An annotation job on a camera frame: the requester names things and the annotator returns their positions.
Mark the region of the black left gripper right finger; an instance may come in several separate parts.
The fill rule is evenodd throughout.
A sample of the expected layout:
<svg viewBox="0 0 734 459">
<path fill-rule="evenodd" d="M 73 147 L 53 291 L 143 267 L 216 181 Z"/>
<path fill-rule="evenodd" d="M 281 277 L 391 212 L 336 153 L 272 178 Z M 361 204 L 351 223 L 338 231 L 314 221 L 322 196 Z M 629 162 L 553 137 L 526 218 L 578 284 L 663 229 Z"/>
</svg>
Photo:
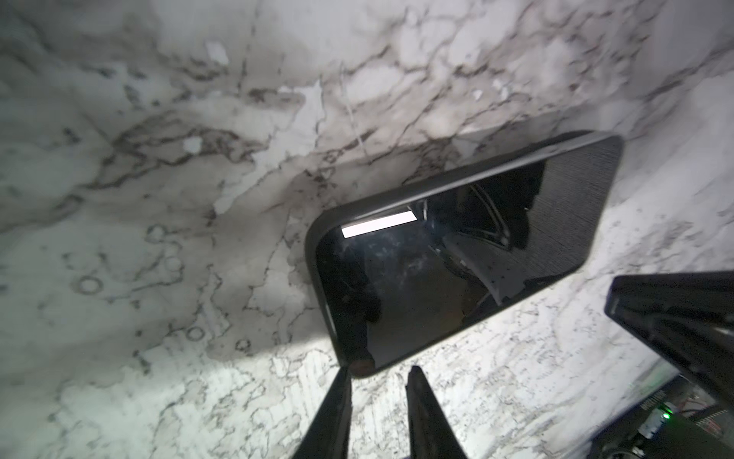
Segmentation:
<svg viewBox="0 0 734 459">
<path fill-rule="evenodd" d="M 418 365 L 410 369 L 406 394 L 410 457 L 467 459 L 424 371 Z"/>
</svg>

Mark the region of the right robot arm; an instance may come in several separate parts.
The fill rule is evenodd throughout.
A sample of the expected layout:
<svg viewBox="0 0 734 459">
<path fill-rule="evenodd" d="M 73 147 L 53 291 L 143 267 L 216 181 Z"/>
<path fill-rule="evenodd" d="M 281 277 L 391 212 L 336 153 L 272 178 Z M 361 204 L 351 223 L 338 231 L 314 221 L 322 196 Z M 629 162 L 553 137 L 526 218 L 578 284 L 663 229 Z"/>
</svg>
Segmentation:
<svg viewBox="0 0 734 459">
<path fill-rule="evenodd" d="M 604 428 L 589 457 L 732 457 L 733 273 L 616 277 L 605 313 L 680 374 Z"/>
</svg>

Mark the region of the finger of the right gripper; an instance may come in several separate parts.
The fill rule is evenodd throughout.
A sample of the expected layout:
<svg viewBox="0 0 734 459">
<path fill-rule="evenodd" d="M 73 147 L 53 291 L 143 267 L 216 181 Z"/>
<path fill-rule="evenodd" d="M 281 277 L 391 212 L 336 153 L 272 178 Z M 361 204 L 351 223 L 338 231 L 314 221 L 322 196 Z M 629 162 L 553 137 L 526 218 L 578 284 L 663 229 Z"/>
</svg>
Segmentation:
<svg viewBox="0 0 734 459">
<path fill-rule="evenodd" d="M 621 275 L 605 314 L 725 407 L 733 405 L 733 273 Z"/>
</svg>

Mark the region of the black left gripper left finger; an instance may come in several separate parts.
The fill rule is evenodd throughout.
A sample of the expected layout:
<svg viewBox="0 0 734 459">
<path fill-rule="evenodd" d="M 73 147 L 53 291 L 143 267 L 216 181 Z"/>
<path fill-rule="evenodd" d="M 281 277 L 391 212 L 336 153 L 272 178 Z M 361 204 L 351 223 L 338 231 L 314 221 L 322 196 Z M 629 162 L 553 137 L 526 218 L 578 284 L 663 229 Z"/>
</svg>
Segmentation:
<svg viewBox="0 0 734 459">
<path fill-rule="evenodd" d="M 301 440 L 294 459 L 347 458 L 352 411 L 352 378 L 348 369 L 342 367 Z"/>
</svg>

